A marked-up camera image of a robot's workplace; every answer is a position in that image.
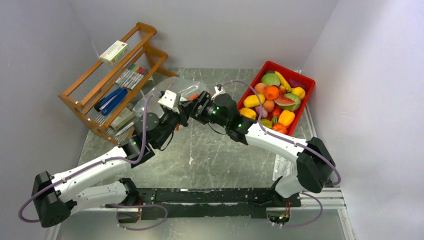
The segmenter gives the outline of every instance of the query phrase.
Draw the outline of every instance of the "red plastic basket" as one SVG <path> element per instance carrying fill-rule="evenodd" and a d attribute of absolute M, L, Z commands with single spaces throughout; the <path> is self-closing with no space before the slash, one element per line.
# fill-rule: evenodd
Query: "red plastic basket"
<path fill-rule="evenodd" d="M 296 117 L 294 118 L 294 121 L 291 123 L 291 125 L 287 128 L 287 135 L 291 136 L 293 134 L 293 132 L 295 131 L 295 127 L 299 122 L 299 119 L 301 119 L 301 115 L 303 110 L 306 107 L 306 103 L 309 100 L 309 97 L 311 96 L 312 90 L 314 90 L 315 87 L 315 81 L 300 75 L 299 73 L 296 73 L 290 69 L 287 69 L 283 66 L 280 66 L 272 61 L 267 61 L 265 62 L 265 64 L 263 65 L 262 69 L 259 71 L 259 73 L 256 75 L 256 77 L 254 78 L 254 80 L 252 81 L 252 83 L 250 84 L 250 86 L 252 86 L 253 88 L 255 87 L 256 84 L 260 83 L 262 81 L 262 76 L 264 76 L 264 74 L 266 73 L 267 70 L 274 70 L 279 72 L 287 81 L 289 79 L 294 79 L 298 82 L 303 83 L 306 86 L 305 89 L 305 97 L 302 99 L 300 107 L 294 111 L 294 114 L 296 115 Z M 245 100 L 245 98 L 247 98 L 250 95 L 253 95 L 253 91 L 248 88 L 247 91 L 244 93 L 244 95 L 241 97 L 240 101 L 238 101 L 237 104 L 237 108 L 240 110 L 244 107 L 243 105 L 243 101 Z M 267 119 L 271 120 L 272 116 L 271 114 L 268 115 Z"/>

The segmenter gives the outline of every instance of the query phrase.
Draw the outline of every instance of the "yellow bell pepper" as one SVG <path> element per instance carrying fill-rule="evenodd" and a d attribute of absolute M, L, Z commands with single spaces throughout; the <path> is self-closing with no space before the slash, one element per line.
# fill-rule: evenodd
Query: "yellow bell pepper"
<path fill-rule="evenodd" d="M 292 88 L 291 89 L 291 93 L 298 96 L 301 100 L 304 99 L 306 92 L 303 88 L 301 88 L 300 86 Z"/>
<path fill-rule="evenodd" d="M 288 127 L 295 120 L 295 113 L 289 110 L 282 111 L 281 115 L 278 118 L 278 122 Z"/>

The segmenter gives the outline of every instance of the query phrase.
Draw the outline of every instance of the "small box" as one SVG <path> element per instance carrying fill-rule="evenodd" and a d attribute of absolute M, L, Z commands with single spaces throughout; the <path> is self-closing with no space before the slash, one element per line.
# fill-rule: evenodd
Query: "small box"
<path fill-rule="evenodd" d="M 103 63 L 113 66 L 121 61 L 128 51 L 129 47 L 127 43 L 116 41 L 102 55 L 100 55 L 100 59 Z"/>
<path fill-rule="evenodd" d="M 122 128 L 126 123 L 131 121 L 133 119 L 134 115 L 133 112 L 128 110 L 128 108 L 124 108 L 120 114 L 113 120 L 112 124 L 110 124 L 110 127 L 117 131 L 120 128 Z"/>

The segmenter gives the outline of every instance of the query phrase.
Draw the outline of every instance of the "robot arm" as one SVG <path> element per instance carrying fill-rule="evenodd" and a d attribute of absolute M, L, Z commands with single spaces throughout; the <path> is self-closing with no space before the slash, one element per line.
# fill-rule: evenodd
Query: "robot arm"
<path fill-rule="evenodd" d="M 257 146 L 280 155 L 297 165 L 297 171 L 291 175 L 278 179 L 273 187 L 283 198 L 288 198 L 298 192 L 308 190 L 313 193 L 321 192 L 324 184 L 332 173 L 331 168 L 320 159 L 301 147 L 287 143 L 264 132 L 259 124 L 250 118 L 239 114 L 237 104 L 224 89 L 217 85 L 215 94 L 210 95 L 203 91 L 194 100 L 181 100 L 181 96 L 171 91 L 162 93 L 158 101 L 162 106 L 163 115 L 157 116 L 147 113 L 146 128 L 143 129 L 143 120 L 134 124 L 136 133 L 114 147 L 106 154 L 87 162 L 74 169 L 57 173 L 51 176 L 48 172 L 36 176 L 32 194 L 34 195 L 49 184 L 64 180 L 71 173 L 90 166 L 93 163 L 111 157 L 127 156 L 129 160 L 139 157 L 142 147 L 142 133 L 146 131 L 146 147 L 137 164 L 131 164 L 121 159 L 103 161 L 78 175 L 59 184 L 51 191 L 47 191 L 34 200 L 42 227 L 54 226 L 78 211 L 99 207 L 105 204 L 121 204 L 132 206 L 139 199 L 139 193 L 129 178 L 110 185 L 90 187 L 108 176 L 134 168 L 153 157 L 153 149 L 161 149 L 169 136 L 178 125 L 188 126 L 188 119 L 202 123 L 214 123 L 225 128 L 226 134 L 234 141 L 245 145 Z M 286 138 L 321 153 L 334 162 L 322 141 L 312 138 L 310 141 L 287 136 L 275 131 L 275 135 Z"/>

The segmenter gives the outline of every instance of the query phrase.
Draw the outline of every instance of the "black metal base plate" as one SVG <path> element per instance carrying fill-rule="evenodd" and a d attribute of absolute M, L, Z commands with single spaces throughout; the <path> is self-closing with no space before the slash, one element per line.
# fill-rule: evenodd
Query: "black metal base plate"
<path fill-rule="evenodd" d="M 266 219 L 267 208 L 300 207 L 299 194 L 282 198 L 271 188 L 138 188 L 143 204 L 159 204 L 168 210 L 168 218 L 250 216 Z M 142 220 L 162 218 L 157 207 L 143 208 Z"/>

